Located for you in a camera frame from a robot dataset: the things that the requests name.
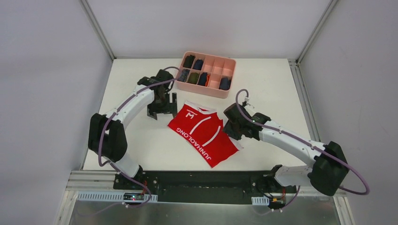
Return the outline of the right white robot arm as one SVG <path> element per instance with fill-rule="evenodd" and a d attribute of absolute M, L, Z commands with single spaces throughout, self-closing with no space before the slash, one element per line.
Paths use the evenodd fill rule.
<path fill-rule="evenodd" d="M 262 113 L 250 115 L 242 105 L 232 104 L 223 113 L 228 119 L 223 131 L 229 137 L 240 140 L 245 136 L 272 144 L 305 163 L 304 166 L 274 166 L 266 175 L 267 188 L 272 192 L 287 186 L 304 186 L 333 196 L 349 172 L 338 143 L 304 139 Z"/>

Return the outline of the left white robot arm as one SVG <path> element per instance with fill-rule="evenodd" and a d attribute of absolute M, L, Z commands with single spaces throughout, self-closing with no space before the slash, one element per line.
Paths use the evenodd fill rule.
<path fill-rule="evenodd" d="M 96 113 L 90 119 L 88 149 L 97 154 L 100 166 L 110 164 L 126 174 L 125 183 L 131 189 L 142 186 L 142 167 L 128 152 L 125 130 L 144 109 L 147 116 L 155 120 L 158 114 L 176 117 L 177 94 L 171 91 L 175 80 L 168 67 L 160 69 L 156 76 L 144 76 L 126 100 L 107 113 Z"/>

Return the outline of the red underwear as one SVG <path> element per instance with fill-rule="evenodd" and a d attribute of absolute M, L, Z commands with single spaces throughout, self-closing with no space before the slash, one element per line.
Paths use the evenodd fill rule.
<path fill-rule="evenodd" d="M 213 168 L 239 151 L 223 131 L 217 111 L 185 101 L 168 127 L 186 140 Z"/>

